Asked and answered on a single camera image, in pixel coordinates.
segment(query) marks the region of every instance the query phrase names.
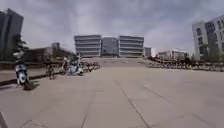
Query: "cloudy sky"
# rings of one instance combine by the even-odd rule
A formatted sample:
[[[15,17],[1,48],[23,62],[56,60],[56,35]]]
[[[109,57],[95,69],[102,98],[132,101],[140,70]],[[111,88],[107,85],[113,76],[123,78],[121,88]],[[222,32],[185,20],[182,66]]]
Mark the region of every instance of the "cloudy sky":
[[[59,41],[74,50],[73,36],[137,35],[157,51],[193,51],[191,26],[224,14],[223,0],[0,0],[24,16],[22,35],[29,46]]]

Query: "paved ground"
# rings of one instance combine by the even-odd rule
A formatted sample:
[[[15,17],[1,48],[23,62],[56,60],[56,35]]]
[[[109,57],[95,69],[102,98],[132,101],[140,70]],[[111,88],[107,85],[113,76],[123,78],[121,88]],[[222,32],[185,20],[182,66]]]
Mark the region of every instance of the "paved ground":
[[[9,128],[223,128],[224,74],[102,68],[0,90]]]

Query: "scooter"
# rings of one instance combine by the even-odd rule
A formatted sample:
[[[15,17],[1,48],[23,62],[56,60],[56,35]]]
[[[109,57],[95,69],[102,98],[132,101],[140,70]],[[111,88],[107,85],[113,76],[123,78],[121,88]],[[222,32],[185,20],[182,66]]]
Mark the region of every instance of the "scooter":
[[[15,69],[17,73],[18,86],[21,85],[24,87],[24,90],[30,90],[31,85],[30,85],[29,77],[27,75],[27,68],[25,64],[17,64]]]
[[[67,71],[66,71],[66,74],[67,75],[79,75],[79,76],[82,76],[84,73],[83,71],[83,68],[82,68],[82,65],[81,64],[77,64],[76,66],[75,65],[72,65],[70,64],[67,68]]]

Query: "building facade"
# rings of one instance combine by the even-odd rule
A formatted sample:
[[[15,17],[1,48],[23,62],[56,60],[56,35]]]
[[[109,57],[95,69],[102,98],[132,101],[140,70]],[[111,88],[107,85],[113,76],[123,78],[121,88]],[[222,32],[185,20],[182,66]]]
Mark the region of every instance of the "building facade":
[[[20,35],[23,19],[23,16],[11,9],[0,12],[0,60],[14,59],[14,37]]]
[[[100,57],[102,47],[101,35],[75,36],[76,52],[81,53],[82,57]]]
[[[104,37],[102,40],[101,56],[118,56],[118,39],[114,37]]]
[[[224,60],[224,15],[208,22],[197,22],[192,31],[196,60]]]
[[[152,56],[152,48],[144,47],[143,48],[143,55],[144,55],[144,57],[151,57]]]
[[[171,50],[171,51],[164,51],[159,52],[158,57],[162,60],[184,60],[187,55],[187,52],[178,51],[178,50]]]
[[[142,57],[144,37],[119,36],[119,57]]]
[[[63,60],[64,57],[72,58],[75,55],[75,52],[60,47],[60,43],[52,43],[48,47],[29,49],[23,58],[27,62],[44,62],[48,56]]]

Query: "railing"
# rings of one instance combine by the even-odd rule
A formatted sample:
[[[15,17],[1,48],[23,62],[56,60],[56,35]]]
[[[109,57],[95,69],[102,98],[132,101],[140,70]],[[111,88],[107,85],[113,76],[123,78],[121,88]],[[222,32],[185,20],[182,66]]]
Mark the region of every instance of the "railing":
[[[187,64],[146,64],[148,68],[186,69],[200,71],[224,71],[224,65],[187,65]]]

